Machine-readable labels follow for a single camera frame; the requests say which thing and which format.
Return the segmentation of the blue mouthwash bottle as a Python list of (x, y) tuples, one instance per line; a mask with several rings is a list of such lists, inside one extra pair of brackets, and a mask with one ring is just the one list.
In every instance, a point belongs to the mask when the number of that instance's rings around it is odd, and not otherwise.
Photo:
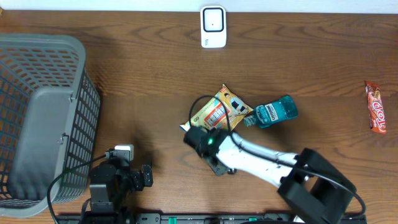
[(247, 127), (258, 125), (260, 128), (268, 128), (273, 124), (295, 119), (297, 116), (298, 109), (293, 98), (286, 95), (272, 103), (255, 107), (252, 115), (245, 117), (243, 121)]

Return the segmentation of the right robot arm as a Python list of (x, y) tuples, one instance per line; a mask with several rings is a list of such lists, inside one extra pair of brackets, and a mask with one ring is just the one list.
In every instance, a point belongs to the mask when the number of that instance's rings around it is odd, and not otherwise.
[(198, 127), (190, 128), (183, 141), (217, 176), (242, 170), (276, 187), (304, 223), (339, 223), (356, 195), (353, 183), (312, 149), (279, 152), (226, 129)]

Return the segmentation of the brown Top chocolate bar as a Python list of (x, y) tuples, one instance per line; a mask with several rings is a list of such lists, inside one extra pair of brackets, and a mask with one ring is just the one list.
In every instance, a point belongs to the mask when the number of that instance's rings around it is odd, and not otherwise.
[(365, 81), (365, 90), (368, 99), (371, 131), (379, 134), (386, 134), (386, 117), (381, 99), (380, 86), (378, 84)]

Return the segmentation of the yellow snack bag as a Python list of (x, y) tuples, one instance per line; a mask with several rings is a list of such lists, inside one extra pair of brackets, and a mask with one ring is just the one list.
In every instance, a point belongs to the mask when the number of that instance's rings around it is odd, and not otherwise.
[(235, 95), (225, 84), (222, 89), (211, 98), (190, 121), (180, 125), (180, 129), (187, 132), (192, 126), (204, 128), (205, 130), (227, 129), (226, 113), (223, 108), (225, 105), (228, 112), (230, 128), (234, 129), (243, 118), (251, 113), (254, 109), (246, 104), (239, 96)]

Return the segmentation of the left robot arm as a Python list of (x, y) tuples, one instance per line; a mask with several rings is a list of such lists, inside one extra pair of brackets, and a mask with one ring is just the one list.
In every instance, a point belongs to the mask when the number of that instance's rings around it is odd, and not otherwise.
[(89, 177), (91, 197), (82, 206), (80, 223), (135, 223), (124, 202), (131, 193), (154, 183), (152, 164), (132, 170), (129, 161), (117, 157), (93, 168)]

